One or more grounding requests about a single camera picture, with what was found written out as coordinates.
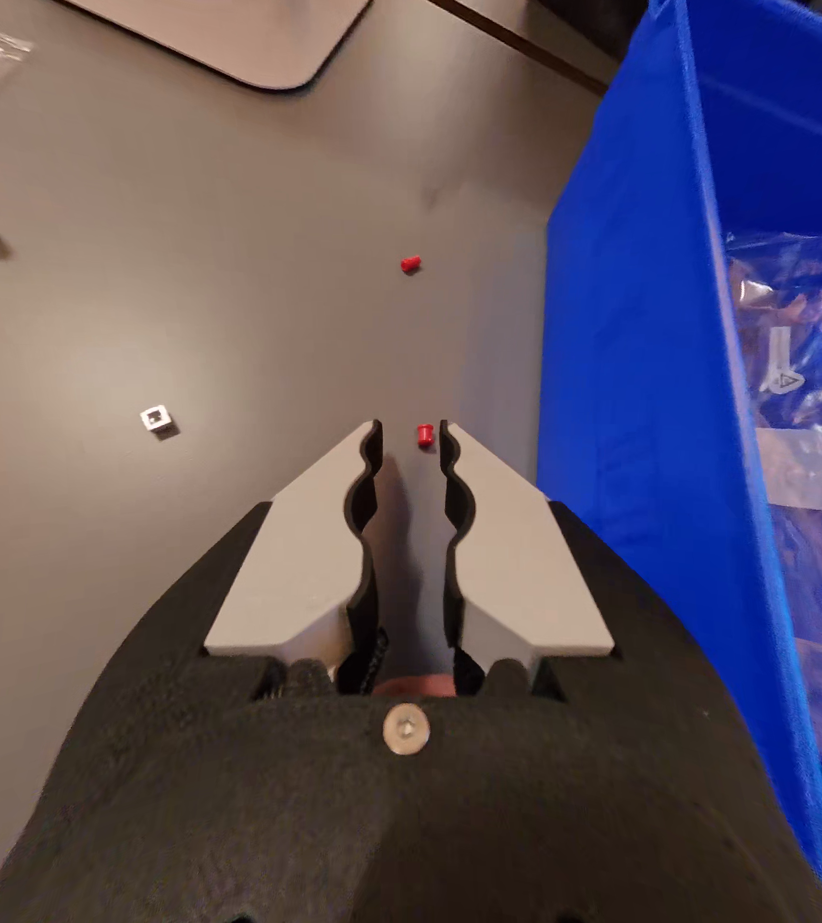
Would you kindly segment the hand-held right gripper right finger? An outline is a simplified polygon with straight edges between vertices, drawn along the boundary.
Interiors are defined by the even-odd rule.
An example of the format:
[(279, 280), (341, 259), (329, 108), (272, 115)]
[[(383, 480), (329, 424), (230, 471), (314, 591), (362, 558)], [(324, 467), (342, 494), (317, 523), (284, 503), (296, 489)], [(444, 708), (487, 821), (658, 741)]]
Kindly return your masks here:
[(548, 497), (456, 423), (440, 422), (447, 547), (443, 627), (481, 670), (603, 657), (615, 642)]

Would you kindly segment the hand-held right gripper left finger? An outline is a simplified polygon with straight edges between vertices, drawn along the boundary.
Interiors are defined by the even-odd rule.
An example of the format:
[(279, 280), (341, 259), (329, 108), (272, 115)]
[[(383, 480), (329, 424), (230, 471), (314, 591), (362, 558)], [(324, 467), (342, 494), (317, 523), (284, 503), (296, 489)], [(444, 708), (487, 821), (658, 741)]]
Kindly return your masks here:
[(382, 437), (379, 420), (362, 423), (273, 497), (206, 636), (210, 655), (342, 667), (375, 648), (364, 530), (378, 508)]

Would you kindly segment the blue plastic bin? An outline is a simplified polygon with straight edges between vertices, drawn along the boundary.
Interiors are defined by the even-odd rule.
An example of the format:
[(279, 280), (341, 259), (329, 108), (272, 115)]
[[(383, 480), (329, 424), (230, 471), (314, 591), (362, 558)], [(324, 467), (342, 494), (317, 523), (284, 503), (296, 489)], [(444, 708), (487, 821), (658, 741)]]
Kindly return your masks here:
[(537, 484), (679, 617), (822, 885), (822, 761), (726, 238), (822, 235), (822, 17), (651, 2), (548, 222)]

